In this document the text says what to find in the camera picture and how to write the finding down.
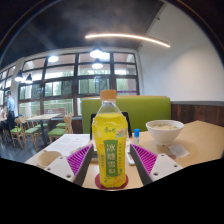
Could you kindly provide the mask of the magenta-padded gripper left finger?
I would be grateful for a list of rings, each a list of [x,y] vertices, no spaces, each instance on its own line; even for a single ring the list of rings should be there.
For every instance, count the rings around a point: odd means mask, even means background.
[[[94,146],[86,145],[67,157],[59,156],[45,171],[82,186],[93,154]]]

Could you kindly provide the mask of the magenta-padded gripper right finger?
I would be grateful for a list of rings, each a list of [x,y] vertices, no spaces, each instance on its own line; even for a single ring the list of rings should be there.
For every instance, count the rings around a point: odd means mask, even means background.
[[[138,145],[130,145],[130,154],[135,162],[143,185],[148,185],[182,169],[168,155],[164,153],[156,155]]]

